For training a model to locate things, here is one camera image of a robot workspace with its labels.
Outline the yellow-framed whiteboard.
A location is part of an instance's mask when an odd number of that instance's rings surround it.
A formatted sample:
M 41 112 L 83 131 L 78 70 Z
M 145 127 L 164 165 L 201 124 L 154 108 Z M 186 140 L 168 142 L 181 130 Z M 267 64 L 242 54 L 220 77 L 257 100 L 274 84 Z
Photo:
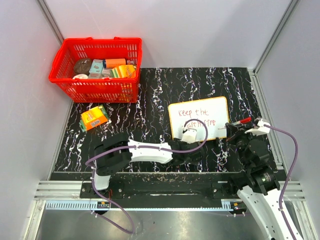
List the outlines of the yellow-framed whiteboard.
M 226 138 L 225 123 L 230 121 L 226 97 L 212 97 L 200 100 L 172 103 L 168 106 L 172 138 L 181 139 L 183 128 L 197 130 L 196 140 Z

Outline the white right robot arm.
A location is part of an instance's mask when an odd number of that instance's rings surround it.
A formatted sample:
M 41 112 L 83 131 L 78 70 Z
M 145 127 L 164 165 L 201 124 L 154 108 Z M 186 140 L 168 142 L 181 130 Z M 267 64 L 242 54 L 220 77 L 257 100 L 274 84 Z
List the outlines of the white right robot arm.
M 229 180 L 228 194 L 240 198 L 258 224 L 266 240 L 301 240 L 287 207 L 284 193 L 287 177 L 280 184 L 269 164 L 270 152 L 258 137 L 276 127 L 262 118 L 253 125 L 244 121 L 226 123 L 226 142 L 236 147 L 243 170 Z

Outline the red plastic shopping basket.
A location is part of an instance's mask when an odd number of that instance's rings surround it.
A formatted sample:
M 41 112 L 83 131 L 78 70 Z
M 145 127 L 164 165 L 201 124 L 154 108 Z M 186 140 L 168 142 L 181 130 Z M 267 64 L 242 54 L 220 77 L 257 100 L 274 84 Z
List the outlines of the red plastic shopping basket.
M 135 103 L 138 100 L 142 39 L 66 38 L 52 63 L 48 76 L 75 103 Z M 126 59 L 137 66 L 134 78 L 78 79 L 74 66 L 80 59 Z

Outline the orange cylindrical can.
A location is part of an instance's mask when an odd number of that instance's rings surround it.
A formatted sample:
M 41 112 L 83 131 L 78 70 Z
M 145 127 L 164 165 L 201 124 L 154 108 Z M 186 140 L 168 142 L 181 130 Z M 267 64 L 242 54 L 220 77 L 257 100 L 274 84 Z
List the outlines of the orange cylindrical can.
M 102 65 L 106 69 L 113 69 L 121 65 L 126 65 L 126 63 L 125 58 L 107 58 L 102 60 Z

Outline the light blue small box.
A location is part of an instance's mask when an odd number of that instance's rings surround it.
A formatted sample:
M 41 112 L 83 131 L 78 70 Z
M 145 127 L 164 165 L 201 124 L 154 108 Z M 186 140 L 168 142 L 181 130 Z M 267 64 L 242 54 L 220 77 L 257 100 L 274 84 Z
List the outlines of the light blue small box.
M 90 74 L 101 74 L 103 71 L 103 60 L 102 59 L 94 59 L 92 61 L 89 73 Z

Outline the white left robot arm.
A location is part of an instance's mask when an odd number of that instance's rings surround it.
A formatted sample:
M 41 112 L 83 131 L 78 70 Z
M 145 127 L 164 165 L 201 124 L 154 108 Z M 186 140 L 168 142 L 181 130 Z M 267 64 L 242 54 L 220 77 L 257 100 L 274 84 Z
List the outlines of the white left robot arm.
M 205 155 L 203 143 L 196 141 L 196 131 L 186 130 L 182 139 L 164 143 L 143 143 L 125 133 L 116 134 L 96 145 L 89 163 L 93 173 L 91 192 L 98 198 L 107 195 L 111 176 L 135 162 L 197 165 Z

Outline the red-capped whiteboard marker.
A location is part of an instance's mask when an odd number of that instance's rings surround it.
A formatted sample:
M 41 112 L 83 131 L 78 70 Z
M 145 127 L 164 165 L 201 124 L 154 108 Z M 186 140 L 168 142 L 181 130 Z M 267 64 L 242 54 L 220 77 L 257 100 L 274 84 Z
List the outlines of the red-capped whiteboard marker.
M 252 120 L 251 117 L 247 117 L 247 118 L 244 118 L 242 120 L 239 120 L 239 121 L 236 121 L 236 122 L 232 122 L 231 125 L 240 125 L 240 124 L 246 124 L 246 123 L 249 123 L 250 121 Z

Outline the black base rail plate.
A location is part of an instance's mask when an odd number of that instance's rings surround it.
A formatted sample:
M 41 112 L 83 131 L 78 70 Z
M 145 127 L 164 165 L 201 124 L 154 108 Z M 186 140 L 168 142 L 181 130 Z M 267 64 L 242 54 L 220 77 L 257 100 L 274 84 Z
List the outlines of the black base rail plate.
M 235 195 L 240 187 L 250 184 L 241 172 L 154 172 L 116 173 L 109 179 L 106 189 L 99 192 L 113 200 L 129 196 L 200 195 L 213 198 L 219 194 Z

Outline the brown round packet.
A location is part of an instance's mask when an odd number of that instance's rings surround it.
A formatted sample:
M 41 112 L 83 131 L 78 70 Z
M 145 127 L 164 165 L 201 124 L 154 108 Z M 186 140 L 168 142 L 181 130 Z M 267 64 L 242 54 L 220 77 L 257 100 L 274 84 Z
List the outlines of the brown round packet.
M 92 62 L 93 61 L 90 58 L 79 59 L 73 66 L 73 72 L 76 75 L 79 75 L 79 74 L 89 75 Z

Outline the orange green snack box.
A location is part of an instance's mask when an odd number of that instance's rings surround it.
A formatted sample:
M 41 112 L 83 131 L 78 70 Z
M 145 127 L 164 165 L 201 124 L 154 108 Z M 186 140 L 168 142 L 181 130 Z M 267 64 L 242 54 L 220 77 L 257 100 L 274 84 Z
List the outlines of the orange green snack box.
M 80 115 L 80 129 L 82 132 L 87 132 L 97 126 L 100 126 L 104 123 L 109 123 L 110 118 L 104 106 L 98 105 L 93 107 Z

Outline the orange yellow box in basket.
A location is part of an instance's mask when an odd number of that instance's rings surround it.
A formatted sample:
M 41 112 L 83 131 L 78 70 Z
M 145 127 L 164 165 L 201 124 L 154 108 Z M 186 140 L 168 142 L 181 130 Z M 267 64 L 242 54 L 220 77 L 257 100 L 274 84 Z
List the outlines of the orange yellow box in basket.
M 136 77 L 137 67 L 134 64 L 120 65 L 111 69 L 112 76 L 120 79 L 132 79 Z

